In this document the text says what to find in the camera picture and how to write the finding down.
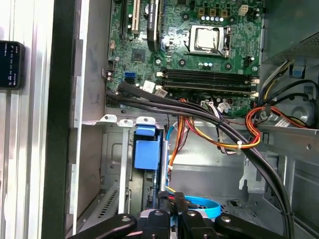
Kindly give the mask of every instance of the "black cable bundle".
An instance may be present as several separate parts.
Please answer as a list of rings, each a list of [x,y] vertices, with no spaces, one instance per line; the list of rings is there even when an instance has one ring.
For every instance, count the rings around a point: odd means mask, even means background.
[[[175,116],[179,115],[202,119],[216,125],[219,129],[225,132],[234,142],[241,141],[243,143],[248,143],[248,140],[244,136],[242,136],[238,131],[236,131],[226,122],[213,116],[209,111],[205,110],[204,108],[198,105],[161,98],[148,92],[145,92],[143,90],[137,89],[127,83],[121,83],[119,85],[119,90],[127,92],[136,97],[147,99],[149,101],[123,98],[120,96],[116,96],[111,92],[107,92],[107,97],[123,105],[154,113],[165,115],[170,114]],[[287,192],[279,175],[272,168],[272,166],[263,158],[263,156],[257,151],[257,149],[248,148],[243,149],[242,151],[247,156],[247,158],[255,165],[255,167],[258,169],[258,171],[262,174],[262,176],[273,189],[282,208],[284,221],[284,236],[290,239],[294,239],[295,231],[293,212],[290,206]]]

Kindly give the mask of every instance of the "sata port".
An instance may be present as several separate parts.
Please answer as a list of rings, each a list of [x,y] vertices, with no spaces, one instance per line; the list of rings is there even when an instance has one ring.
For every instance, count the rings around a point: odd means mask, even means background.
[[[135,83],[135,79],[134,78],[124,78],[124,81],[128,84],[134,84]]]
[[[135,78],[136,74],[134,72],[124,72],[124,78]]]

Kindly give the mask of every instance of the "cable tie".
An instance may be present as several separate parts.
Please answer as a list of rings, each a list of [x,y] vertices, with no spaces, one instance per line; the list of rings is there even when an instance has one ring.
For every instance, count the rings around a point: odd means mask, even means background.
[[[242,141],[237,141],[237,144],[238,144],[238,149],[241,149],[241,146],[242,146],[243,142]]]

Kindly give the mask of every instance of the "aluminum frame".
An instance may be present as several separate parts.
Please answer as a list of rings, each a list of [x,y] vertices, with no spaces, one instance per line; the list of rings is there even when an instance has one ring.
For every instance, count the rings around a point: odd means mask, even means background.
[[[53,4],[0,2],[0,39],[26,46],[23,89],[0,91],[1,239],[41,237]]]

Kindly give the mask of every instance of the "black ram slot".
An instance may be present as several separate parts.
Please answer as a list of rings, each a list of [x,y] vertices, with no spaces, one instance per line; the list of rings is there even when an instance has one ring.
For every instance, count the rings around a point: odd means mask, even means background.
[[[251,76],[228,74],[228,73],[215,73],[215,72],[199,72],[199,71],[186,71],[186,70],[171,70],[167,69],[163,71],[164,77],[170,81],[201,81],[211,82],[216,84],[238,84],[245,85],[250,84]]]
[[[252,94],[250,86],[222,86],[222,85],[208,85],[208,84],[194,84],[186,82],[163,82],[163,89],[171,91],[172,89],[181,91],[217,91],[225,93],[238,93],[241,95]]]

